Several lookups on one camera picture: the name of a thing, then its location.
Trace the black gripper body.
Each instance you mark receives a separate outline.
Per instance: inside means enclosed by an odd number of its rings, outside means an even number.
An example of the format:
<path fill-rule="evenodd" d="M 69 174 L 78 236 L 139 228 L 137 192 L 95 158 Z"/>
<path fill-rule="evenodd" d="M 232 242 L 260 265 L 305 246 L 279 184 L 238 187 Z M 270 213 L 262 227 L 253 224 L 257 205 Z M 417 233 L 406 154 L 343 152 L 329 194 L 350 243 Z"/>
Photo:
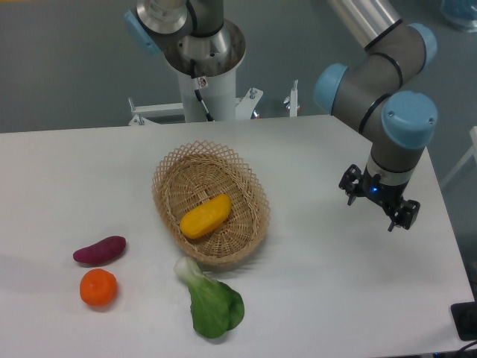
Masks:
<path fill-rule="evenodd" d="M 398 186 L 385 185 L 379 181 L 380 178 L 379 175 L 372 177 L 368 169 L 365 169 L 362 178 L 359 180 L 362 195 L 379 205 L 387 216 L 393 216 L 402 202 L 405 184 Z"/>

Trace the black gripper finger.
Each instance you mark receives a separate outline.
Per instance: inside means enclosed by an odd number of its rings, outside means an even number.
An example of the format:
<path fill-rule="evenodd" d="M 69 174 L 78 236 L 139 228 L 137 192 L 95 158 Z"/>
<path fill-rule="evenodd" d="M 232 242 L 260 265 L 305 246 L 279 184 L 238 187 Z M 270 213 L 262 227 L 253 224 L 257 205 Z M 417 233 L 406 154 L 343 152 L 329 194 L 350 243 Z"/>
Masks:
<path fill-rule="evenodd" d="M 351 206 L 357 198 L 362 197 L 361 169 L 356 164 L 352 164 L 343 174 L 338 187 L 345 191 L 348 197 L 347 205 Z"/>
<path fill-rule="evenodd" d="M 388 232 L 391 232 L 395 227 L 402 227 L 405 230 L 409 230 L 413 223 L 415 223 L 419 211 L 420 202 L 415 200 L 402 200 L 390 216 L 391 223 L 388 227 Z"/>

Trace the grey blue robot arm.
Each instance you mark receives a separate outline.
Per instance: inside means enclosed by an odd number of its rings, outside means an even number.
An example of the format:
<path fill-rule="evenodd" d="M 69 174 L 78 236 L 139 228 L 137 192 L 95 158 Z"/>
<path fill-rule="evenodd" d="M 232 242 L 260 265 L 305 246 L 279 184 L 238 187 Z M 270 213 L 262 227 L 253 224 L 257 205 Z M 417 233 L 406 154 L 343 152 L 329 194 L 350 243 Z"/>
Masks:
<path fill-rule="evenodd" d="M 433 60 L 437 41 L 425 26 L 405 25 L 388 1 L 332 1 L 331 7 L 367 58 L 356 68 L 326 68 L 313 98 L 372 144 L 365 168 L 349 167 L 339 186 L 349 201 L 365 197 L 383 209 L 391 227 L 408 229 L 420 205 L 403 193 L 438 113 L 430 98 L 402 86 Z M 250 118 L 236 99 L 245 39 L 224 17 L 222 1 L 138 1 L 124 23 L 138 47 L 163 55 L 177 73 L 187 122 Z"/>

